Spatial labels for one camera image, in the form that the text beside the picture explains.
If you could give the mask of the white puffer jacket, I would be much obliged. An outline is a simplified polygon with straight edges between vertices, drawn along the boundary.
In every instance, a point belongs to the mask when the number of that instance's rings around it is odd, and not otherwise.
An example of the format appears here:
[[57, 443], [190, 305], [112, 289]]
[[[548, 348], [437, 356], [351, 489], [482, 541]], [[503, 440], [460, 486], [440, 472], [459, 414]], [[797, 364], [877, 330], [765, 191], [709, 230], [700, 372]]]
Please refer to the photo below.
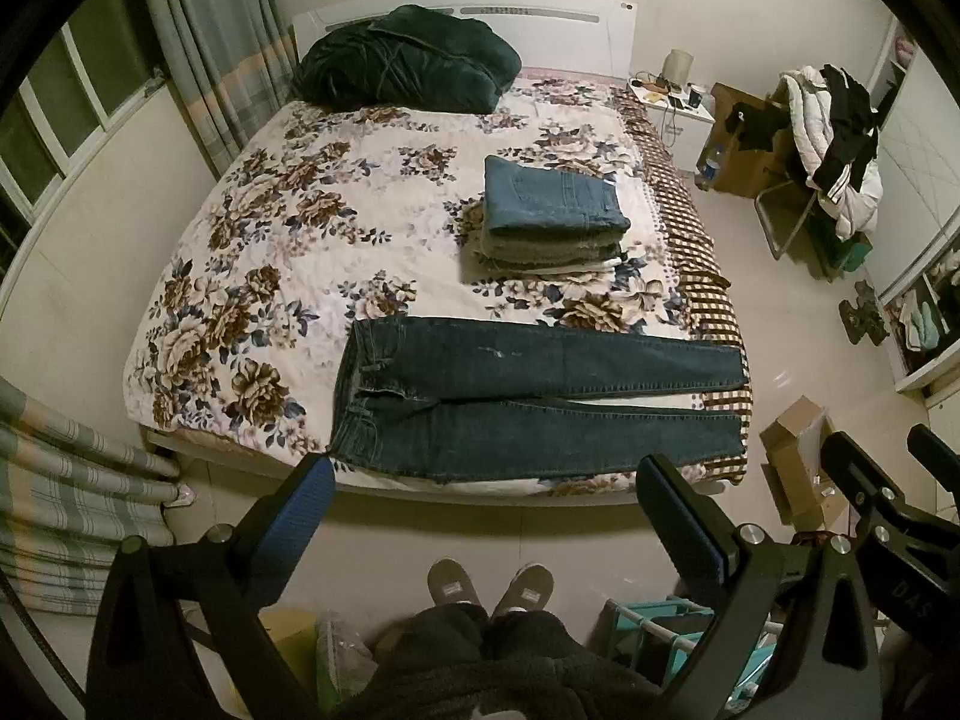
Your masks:
[[848, 187], [834, 197], [828, 197], [827, 193], [815, 187], [812, 176], [822, 163], [833, 138], [830, 125], [832, 103], [822, 68], [804, 65], [783, 71], [776, 93], [786, 99], [788, 105], [791, 133], [804, 171], [804, 184], [815, 190], [822, 210], [835, 223], [835, 236], [840, 241], [847, 241], [856, 234], [875, 231], [878, 207], [884, 198], [884, 186], [878, 169], [877, 148], [877, 156], [867, 166], [861, 190]]

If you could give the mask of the floral bed blanket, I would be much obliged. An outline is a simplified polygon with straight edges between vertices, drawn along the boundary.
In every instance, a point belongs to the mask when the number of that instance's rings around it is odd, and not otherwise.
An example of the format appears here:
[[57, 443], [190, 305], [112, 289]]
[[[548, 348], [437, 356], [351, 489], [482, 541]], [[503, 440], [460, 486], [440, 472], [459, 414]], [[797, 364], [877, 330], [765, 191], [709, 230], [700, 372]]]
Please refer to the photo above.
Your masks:
[[[132, 421], [293, 465], [331, 438], [355, 320], [462, 317], [693, 341], [622, 82], [526, 71], [490, 114], [287, 104], [185, 228], [125, 363]], [[472, 255], [494, 154], [615, 185], [631, 221], [610, 270], [498, 275]]]

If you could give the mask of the white bedside table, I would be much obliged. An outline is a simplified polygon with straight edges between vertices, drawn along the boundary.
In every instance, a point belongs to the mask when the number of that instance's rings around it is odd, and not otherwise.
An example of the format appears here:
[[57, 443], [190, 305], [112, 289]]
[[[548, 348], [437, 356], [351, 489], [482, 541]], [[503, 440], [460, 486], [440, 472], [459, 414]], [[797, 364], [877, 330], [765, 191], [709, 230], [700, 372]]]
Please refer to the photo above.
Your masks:
[[688, 105], [688, 93], [667, 94], [654, 83], [631, 78], [630, 91], [646, 110], [647, 118], [658, 131], [675, 167], [682, 172], [698, 171], [703, 148], [715, 125], [715, 119], [703, 103]]

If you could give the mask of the white bed headboard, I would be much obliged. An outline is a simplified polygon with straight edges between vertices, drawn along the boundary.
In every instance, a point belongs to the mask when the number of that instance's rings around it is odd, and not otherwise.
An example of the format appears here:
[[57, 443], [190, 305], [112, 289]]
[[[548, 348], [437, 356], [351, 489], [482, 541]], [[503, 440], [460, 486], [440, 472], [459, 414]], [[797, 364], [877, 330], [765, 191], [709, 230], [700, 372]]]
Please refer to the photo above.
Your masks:
[[638, 9], [626, 0], [347, 0], [293, 18], [296, 52], [306, 54], [332, 29], [375, 20], [400, 5], [483, 21], [530, 68], [631, 76]]

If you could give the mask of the operator dark trousers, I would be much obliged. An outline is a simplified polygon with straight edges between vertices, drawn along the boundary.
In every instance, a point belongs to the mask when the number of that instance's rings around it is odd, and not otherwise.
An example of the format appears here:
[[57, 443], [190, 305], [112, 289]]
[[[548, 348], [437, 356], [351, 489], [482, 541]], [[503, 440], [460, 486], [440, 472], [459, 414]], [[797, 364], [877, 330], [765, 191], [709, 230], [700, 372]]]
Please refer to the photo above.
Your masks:
[[548, 611], [434, 606], [410, 619], [340, 718], [644, 718], [659, 690]]

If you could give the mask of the black garment on chair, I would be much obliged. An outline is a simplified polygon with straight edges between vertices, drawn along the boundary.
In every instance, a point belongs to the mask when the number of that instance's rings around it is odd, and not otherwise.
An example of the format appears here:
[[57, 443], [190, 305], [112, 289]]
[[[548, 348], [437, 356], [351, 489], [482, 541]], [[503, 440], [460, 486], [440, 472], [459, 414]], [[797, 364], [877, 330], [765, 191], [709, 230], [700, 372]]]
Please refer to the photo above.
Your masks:
[[861, 190], [867, 166], [877, 156], [878, 123], [869, 91], [846, 70], [827, 64], [822, 76], [832, 103], [833, 138], [812, 179], [834, 197], [848, 187]]

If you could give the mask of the teal metal rack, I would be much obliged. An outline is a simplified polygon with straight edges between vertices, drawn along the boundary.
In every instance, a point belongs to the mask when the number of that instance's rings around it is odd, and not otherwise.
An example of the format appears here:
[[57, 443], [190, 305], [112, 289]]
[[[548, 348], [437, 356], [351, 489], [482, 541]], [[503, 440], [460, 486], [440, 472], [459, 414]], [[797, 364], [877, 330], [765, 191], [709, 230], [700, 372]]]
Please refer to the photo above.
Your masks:
[[[682, 671], [715, 617], [708, 606], [680, 596], [644, 603], [609, 598], [604, 611], [610, 619], [608, 660], [640, 673], [659, 688], [667, 688]], [[727, 699], [727, 713], [743, 712], [754, 699], [781, 631], [781, 622], [766, 619]]]

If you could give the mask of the window with white frame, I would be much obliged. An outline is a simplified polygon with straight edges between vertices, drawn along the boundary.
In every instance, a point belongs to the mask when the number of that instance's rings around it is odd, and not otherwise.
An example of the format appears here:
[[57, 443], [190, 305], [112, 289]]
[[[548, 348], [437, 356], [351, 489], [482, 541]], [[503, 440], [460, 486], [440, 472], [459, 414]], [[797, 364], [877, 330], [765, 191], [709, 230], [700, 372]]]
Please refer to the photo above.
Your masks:
[[163, 82], [146, 0], [85, 0], [2, 110], [2, 271], [121, 120]]

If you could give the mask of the white wardrobe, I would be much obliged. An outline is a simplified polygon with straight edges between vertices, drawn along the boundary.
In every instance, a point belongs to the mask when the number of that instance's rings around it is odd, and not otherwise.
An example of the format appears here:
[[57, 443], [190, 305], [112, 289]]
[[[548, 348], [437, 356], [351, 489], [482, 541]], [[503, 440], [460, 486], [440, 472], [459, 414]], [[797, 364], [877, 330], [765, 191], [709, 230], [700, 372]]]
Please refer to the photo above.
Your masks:
[[958, 104], [903, 25], [890, 29], [878, 171], [884, 198], [867, 273], [889, 327], [895, 390], [958, 388]]

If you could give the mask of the open cardboard box on floor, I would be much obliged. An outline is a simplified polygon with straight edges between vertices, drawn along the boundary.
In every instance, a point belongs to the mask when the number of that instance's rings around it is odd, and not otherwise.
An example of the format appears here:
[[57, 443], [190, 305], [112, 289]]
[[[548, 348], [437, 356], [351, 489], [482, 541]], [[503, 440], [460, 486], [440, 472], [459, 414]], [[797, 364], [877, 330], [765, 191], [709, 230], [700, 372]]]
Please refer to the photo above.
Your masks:
[[760, 433], [761, 465], [784, 525], [796, 532], [843, 530], [848, 501], [820, 463], [823, 442], [833, 432], [828, 411], [800, 397]]

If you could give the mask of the folded grey pants stack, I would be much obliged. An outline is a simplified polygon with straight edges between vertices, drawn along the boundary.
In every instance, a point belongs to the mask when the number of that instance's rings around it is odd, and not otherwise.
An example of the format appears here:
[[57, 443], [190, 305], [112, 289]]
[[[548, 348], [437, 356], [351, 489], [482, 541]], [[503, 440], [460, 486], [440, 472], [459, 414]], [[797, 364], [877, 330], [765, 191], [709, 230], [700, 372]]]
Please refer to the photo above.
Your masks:
[[483, 199], [472, 255], [478, 268], [498, 275], [566, 275], [610, 270], [623, 254], [631, 221], [619, 204], [599, 210], [527, 206]]

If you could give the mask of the dark blue jeans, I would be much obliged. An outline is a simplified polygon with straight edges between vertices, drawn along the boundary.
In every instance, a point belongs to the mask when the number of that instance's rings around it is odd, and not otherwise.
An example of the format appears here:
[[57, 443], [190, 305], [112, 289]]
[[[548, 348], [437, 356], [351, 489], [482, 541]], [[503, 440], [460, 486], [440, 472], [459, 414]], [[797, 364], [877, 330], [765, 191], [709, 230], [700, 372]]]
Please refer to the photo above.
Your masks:
[[438, 483], [630, 472], [651, 454], [690, 465], [740, 454], [742, 422], [659, 401], [745, 382], [739, 351], [722, 344], [444, 317], [359, 320], [338, 371], [331, 452]]

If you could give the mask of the left grey slipper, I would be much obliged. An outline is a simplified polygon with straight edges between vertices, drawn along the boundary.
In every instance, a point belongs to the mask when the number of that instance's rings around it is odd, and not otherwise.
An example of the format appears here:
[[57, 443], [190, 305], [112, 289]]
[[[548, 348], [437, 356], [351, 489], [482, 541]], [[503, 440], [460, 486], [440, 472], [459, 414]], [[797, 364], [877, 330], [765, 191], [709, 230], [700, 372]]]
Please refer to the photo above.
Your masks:
[[444, 557], [430, 567], [427, 587], [434, 606], [482, 606], [470, 575], [454, 559]]

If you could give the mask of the white table lamp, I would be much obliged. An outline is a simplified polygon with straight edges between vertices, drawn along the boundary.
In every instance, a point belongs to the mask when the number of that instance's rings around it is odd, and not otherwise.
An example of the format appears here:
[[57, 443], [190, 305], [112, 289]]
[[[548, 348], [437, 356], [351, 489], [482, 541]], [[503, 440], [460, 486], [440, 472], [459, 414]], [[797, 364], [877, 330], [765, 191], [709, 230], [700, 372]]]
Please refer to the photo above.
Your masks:
[[669, 86], [683, 88], [688, 83], [692, 65], [693, 55], [686, 50], [674, 47], [664, 59], [661, 70], [662, 79]]

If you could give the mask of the brown cardboard box by nightstand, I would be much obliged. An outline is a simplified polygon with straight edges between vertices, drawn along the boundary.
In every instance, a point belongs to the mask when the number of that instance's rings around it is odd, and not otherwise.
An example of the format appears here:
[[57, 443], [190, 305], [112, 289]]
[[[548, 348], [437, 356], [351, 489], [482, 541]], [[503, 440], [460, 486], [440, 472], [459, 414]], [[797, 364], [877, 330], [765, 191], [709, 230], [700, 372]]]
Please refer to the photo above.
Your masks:
[[698, 163], [698, 187], [754, 199], [786, 181], [794, 148], [788, 108], [722, 83], [711, 94], [715, 123]]

